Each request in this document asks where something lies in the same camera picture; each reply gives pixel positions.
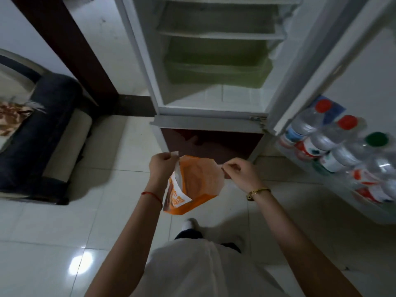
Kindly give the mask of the person's right hand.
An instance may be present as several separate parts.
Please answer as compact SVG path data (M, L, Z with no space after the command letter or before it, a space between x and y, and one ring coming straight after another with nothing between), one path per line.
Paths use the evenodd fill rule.
M255 166L248 161L248 167L245 171L245 176L237 179L232 179L239 189L247 194L255 194L263 190L269 190L260 180L256 172Z

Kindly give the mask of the person's left hand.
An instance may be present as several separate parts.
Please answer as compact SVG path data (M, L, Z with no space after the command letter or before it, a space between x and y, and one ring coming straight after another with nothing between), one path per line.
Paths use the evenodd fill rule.
M167 188L168 180L175 171L178 161L179 156L169 152L152 156L149 163L150 177L146 186L147 191L155 193L162 198Z

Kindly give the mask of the orange snack bag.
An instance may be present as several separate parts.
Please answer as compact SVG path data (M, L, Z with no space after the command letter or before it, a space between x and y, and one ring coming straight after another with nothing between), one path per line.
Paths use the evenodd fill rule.
M214 159L184 155L179 157L169 178L163 211L183 215L217 197L226 174Z

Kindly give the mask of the person's right forearm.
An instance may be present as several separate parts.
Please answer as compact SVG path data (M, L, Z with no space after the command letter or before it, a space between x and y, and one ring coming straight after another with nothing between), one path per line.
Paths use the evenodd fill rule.
M363 297L293 222L270 190L248 195L258 205L305 297Z

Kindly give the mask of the person's left forearm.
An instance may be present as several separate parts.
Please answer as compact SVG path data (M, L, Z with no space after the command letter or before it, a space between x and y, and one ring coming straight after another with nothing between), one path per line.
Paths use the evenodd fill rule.
M84 297L130 297L144 273L163 198L145 187Z

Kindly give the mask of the person's dark trousers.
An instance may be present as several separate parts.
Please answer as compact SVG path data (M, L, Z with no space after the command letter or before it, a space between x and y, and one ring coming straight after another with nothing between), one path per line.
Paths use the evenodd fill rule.
M203 234L196 229L184 229L175 238L176 239L204 239ZM242 254L244 250L244 241L239 236L234 237L230 242L218 243L227 248Z

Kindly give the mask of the red cap water bottle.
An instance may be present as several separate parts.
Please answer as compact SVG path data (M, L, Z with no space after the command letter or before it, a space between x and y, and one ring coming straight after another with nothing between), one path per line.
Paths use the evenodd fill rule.
M327 99L319 100L314 107L301 111L286 128L278 143L284 148L291 149L308 135L317 131L322 125L332 102Z
M351 136L351 130L357 125L358 118L353 115L345 115L338 121L325 125L296 144L296 158L310 161L323 156Z

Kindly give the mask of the white refrigerator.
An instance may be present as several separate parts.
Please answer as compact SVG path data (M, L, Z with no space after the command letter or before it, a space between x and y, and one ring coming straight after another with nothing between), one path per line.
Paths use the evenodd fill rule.
M162 152L255 161L281 85L327 0L115 0Z

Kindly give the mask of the green crisper drawer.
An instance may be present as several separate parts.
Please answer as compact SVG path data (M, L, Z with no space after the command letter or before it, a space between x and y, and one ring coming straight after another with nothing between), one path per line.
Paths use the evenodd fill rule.
M259 89L273 69L265 41L171 38L164 64L173 84Z

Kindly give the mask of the person's white shirt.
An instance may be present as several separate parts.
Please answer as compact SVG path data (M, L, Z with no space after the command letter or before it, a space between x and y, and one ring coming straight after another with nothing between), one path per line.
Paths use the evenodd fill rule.
M154 250L130 297L289 297L245 255L206 239L176 239Z

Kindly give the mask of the dark blue sofa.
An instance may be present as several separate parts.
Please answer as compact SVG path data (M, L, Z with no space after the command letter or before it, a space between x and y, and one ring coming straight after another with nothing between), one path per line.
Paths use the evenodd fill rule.
M82 158L96 106L78 81L0 49L0 101L33 113L0 136L0 198L68 205L71 174Z

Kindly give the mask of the white refrigerator shelf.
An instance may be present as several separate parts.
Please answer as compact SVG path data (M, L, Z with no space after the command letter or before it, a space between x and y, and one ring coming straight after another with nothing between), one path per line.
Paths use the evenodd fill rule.
M282 28L275 28L275 33L238 33L238 32L197 32L189 30L176 30L167 27L157 28L161 35L182 38L199 38L199 39L236 39L236 40L285 40L286 32Z

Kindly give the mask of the clear bottle with orange label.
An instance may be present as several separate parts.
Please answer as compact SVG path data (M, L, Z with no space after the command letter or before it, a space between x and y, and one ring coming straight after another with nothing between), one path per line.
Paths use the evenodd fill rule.
M396 201L396 152L370 156L349 172L351 180L364 188L356 191L374 203Z

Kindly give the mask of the brown patterned cushion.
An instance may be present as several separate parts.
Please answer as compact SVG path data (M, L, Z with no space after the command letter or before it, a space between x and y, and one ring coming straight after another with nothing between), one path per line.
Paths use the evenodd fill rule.
M31 107L0 101L0 136L9 137L32 113Z

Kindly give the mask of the dark wooden door frame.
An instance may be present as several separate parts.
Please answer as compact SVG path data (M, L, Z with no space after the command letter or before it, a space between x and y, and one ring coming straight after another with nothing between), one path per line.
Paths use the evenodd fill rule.
M104 112L119 93L63 0L11 0Z

